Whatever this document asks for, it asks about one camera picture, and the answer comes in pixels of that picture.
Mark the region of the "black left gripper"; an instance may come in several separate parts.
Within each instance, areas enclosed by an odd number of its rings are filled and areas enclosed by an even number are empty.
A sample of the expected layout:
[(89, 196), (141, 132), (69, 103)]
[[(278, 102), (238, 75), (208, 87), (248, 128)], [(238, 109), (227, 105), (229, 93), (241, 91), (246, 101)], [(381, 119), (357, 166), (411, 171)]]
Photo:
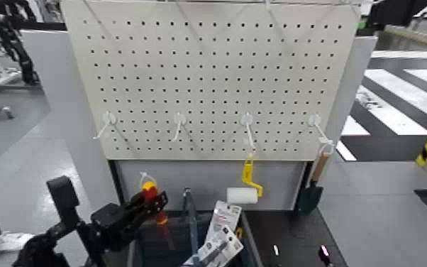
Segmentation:
[(164, 207), (169, 202), (165, 191), (154, 194), (141, 191), (131, 198), (130, 205), (108, 203), (95, 211), (91, 222), (105, 249), (120, 251), (134, 240), (141, 225), (154, 221), (166, 223)]

